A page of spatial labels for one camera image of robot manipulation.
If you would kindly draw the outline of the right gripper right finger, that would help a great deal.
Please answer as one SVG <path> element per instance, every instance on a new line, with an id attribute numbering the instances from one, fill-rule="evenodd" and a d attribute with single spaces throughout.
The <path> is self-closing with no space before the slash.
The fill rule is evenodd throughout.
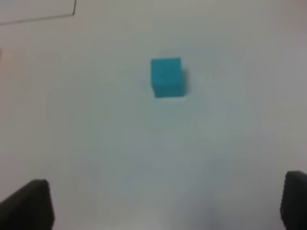
<path id="1" fill-rule="evenodd" d="M 286 173 L 280 214 L 287 230 L 307 229 L 307 175 L 305 173 L 301 171 Z"/>

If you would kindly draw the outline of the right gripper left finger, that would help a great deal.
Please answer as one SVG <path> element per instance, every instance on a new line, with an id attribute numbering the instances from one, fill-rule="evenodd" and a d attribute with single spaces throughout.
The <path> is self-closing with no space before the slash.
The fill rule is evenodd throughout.
<path id="1" fill-rule="evenodd" d="M 2 230 L 51 230 L 55 222 L 49 182 L 35 179 L 0 202 Z"/>

